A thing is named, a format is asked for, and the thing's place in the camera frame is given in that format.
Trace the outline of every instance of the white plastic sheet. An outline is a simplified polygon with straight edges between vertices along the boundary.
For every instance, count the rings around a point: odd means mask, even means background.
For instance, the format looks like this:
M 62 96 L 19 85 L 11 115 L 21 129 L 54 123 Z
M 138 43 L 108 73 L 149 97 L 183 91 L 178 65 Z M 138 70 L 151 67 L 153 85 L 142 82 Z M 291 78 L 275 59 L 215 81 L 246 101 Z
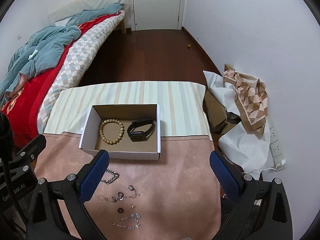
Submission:
M 235 103 L 235 87 L 224 83 L 223 77 L 213 72 L 204 71 L 210 92 L 227 109 L 240 116 Z M 242 123 L 237 124 L 219 139 L 219 147 L 226 157 L 233 163 L 241 166 L 245 173 L 259 179 L 268 157 L 270 145 L 270 130 L 266 123 L 262 138 L 255 134 L 247 134 Z

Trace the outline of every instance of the white box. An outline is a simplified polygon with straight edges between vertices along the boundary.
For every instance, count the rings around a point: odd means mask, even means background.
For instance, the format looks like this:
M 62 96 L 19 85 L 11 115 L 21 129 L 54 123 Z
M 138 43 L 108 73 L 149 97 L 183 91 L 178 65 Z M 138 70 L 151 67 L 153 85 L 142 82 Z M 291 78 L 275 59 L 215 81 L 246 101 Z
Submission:
M 123 139 L 116 145 L 108 145 L 99 135 L 99 125 L 106 119 L 117 119 L 124 124 Z M 132 142 L 127 134 L 127 128 L 132 121 L 152 118 L 155 127 L 147 140 Z M 135 131 L 146 131 L 150 125 L 138 127 Z M 109 140 L 117 138 L 120 127 L 111 123 L 104 126 L 104 135 Z M 159 105 L 97 105 L 92 106 L 81 135 L 79 148 L 95 156 L 99 150 L 108 151 L 109 157 L 127 160 L 158 160 L 161 152 L 160 140 L 160 108 Z

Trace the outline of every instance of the white door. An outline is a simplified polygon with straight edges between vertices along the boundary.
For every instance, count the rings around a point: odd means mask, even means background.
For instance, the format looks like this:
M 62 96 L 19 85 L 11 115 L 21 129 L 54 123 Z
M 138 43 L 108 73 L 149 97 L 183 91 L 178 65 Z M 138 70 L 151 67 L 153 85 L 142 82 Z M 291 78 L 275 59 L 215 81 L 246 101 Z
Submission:
M 133 0 L 136 30 L 178 29 L 180 0 Z

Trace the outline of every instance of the bed leg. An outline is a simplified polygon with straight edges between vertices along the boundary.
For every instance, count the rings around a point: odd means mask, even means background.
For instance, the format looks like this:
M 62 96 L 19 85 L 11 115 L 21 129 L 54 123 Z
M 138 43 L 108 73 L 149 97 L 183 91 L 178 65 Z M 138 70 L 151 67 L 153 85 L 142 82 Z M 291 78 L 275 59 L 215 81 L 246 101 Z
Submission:
M 120 27 L 121 27 L 121 33 L 126 34 L 127 31 L 125 29 L 124 19 L 120 22 Z

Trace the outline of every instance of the blue gripper pad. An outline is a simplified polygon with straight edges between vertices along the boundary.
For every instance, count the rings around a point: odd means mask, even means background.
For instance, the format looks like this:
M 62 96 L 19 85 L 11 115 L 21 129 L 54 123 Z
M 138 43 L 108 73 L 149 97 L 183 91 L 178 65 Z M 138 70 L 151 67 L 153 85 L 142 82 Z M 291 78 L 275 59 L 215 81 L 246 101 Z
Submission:
M 100 150 L 93 160 L 84 165 L 77 174 L 76 189 L 78 197 L 83 204 L 92 198 L 103 174 L 109 166 L 109 154 Z
M 230 170 L 214 151 L 210 155 L 210 166 L 228 199 L 238 203 L 241 198 L 239 185 Z

